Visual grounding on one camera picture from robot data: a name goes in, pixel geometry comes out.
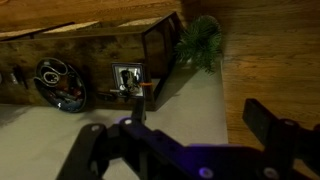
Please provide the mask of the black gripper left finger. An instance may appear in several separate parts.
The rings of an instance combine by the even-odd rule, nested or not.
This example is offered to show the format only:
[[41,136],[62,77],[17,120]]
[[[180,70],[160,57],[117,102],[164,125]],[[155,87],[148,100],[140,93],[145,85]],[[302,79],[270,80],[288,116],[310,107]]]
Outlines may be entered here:
[[121,158],[140,180],[147,180],[142,170],[144,153],[139,143],[125,133],[120,124],[107,128],[101,123],[81,128],[64,161],[57,180],[103,180],[113,159]]

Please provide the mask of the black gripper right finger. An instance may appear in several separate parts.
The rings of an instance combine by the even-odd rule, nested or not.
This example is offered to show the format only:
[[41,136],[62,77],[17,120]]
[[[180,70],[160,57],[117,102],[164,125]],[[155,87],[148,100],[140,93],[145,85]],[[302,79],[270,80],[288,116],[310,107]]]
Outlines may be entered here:
[[307,178],[294,169],[300,159],[320,175],[320,130],[303,128],[297,121],[278,118],[257,99],[246,99],[242,119],[264,146],[259,173],[269,180]]

